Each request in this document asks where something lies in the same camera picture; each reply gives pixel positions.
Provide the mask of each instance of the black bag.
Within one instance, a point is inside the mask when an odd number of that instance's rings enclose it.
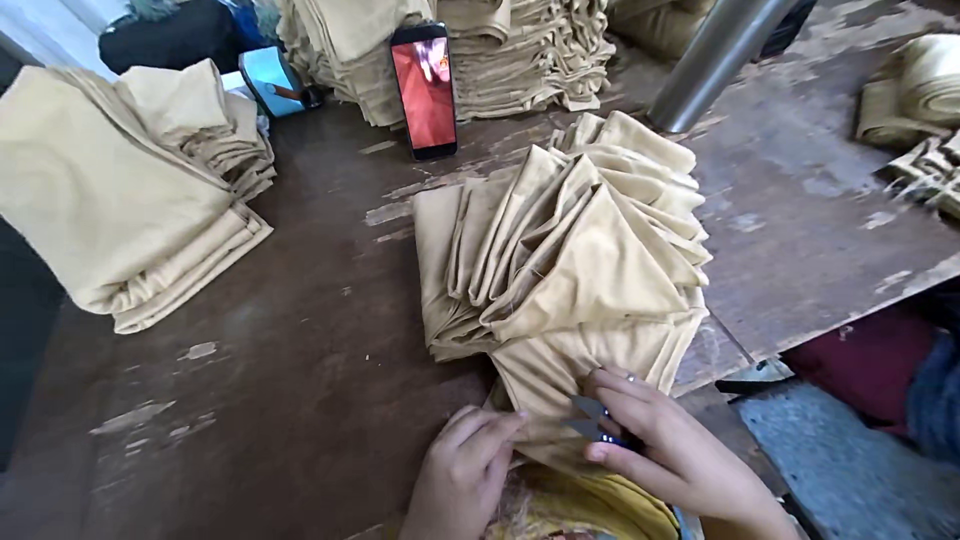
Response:
[[[121,18],[100,34],[100,60],[118,75],[135,65],[184,69],[207,58],[229,73],[244,51],[230,9],[217,0],[184,2],[159,21]]]

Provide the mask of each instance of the wooden table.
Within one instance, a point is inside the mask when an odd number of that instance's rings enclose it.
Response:
[[[677,393],[960,273],[960,235],[891,201],[871,175],[891,155],[849,141],[855,95],[884,55],[931,22],[957,24],[893,4],[822,2],[791,53],[748,66],[675,137],[698,155],[716,257],[712,315]],[[604,111],[642,110],[667,70],[622,48]],[[424,164],[355,106],[276,122],[280,177],[252,204],[272,237],[147,331],[113,335],[107,317],[64,307],[4,527],[14,538],[337,539],[401,510],[444,418],[481,403],[495,377],[481,357],[436,365],[423,348],[410,197],[518,163],[575,116],[473,122],[455,158]],[[207,342],[216,352],[189,357]]]

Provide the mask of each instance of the folded fabric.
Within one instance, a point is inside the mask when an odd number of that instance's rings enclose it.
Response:
[[[887,57],[860,96],[856,138],[909,147],[960,127],[960,36],[911,39]]]
[[[647,51],[678,59],[713,8],[715,0],[619,0],[610,28]]]
[[[241,201],[273,184],[273,148],[256,129],[256,103],[225,93],[213,61],[182,71],[135,66],[113,87],[153,141],[224,178]]]
[[[569,476],[536,464],[511,475],[497,515],[486,540],[542,540],[560,533],[618,540],[679,537],[670,508],[633,482],[617,475]]]
[[[272,231],[95,74],[26,67],[0,114],[0,213],[118,333],[149,328]]]
[[[584,114],[520,166],[414,197],[426,344],[438,361],[487,353],[528,423],[517,449],[594,473],[577,379],[601,365],[668,392],[707,314],[704,199],[693,154],[614,112]]]
[[[898,199],[922,203],[960,217],[960,132],[947,139],[931,136],[890,161],[881,173],[892,179],[887,190]]]
[[[559,103],[598,109],[607,87],[604,0],[394,0],[367,9],[279,0],[277,34],[301,76],[356,102],[374,126],[403,121],[387,37],[398,25],[447,26],[457,117],[490,118]]]

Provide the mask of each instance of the beige cloth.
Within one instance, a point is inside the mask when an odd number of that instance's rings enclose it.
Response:
[[[224,178],[240,201],[273,184],[274,152],[256,103],[225,93],[211,60],[182,71],[134,66],[114,85],[150,139]]]
[[[577,378],[618,365],[669,391],[707,314],[710,255],[689,150],[621,112],[552,140],[485,182],[414,197],[423,321],[438,361],[493,358],[536,417],[519,450],[587,472],[584,439],[561,424]]]
[[[856,137],[910,147],[960,127],[960,36],[910,40],[883,63],[860,97]]]
[[[149,328],[272,231],[90,72],[26,67],[0,116],[0,213],[117,333]]]
[[[436,18],[447,25],[457,117],[598,109],[613,46],[603,39],[605,0],[392,0],[354,3],[278,0],[277,34],[304,79],[356,102],[374,126],[403,120],[386,39],[398,25]]]
[[[897,198],[960,217],[960,132],[931,136],[890,161],[884,172],[893,178],[888,189]]]
[[[610,9],[611,30],[647,51],[678,59],[715,0],[619,0]]]

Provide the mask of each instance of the fabric roll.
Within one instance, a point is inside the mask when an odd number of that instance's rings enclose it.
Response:
[[[902,54],[903,113],[937,126],[960,127],[960,36],[918,37]]]
[[[860,95],[856,138],[909,148],[960,127],[960,36],[910,40],[890,54]]]
[[[24,68],[0,114],[0,213],[118,333],[149,328],[272,231],[95,74]]]
[[[695,157],[629,115],[584,114],[520,166],[414,197],[425,340],[438,361],[487,353],[516,410],[516,448],[595,474],[564,426],[595,367],[664,392],[707,310],[710,254],[692,211]]]

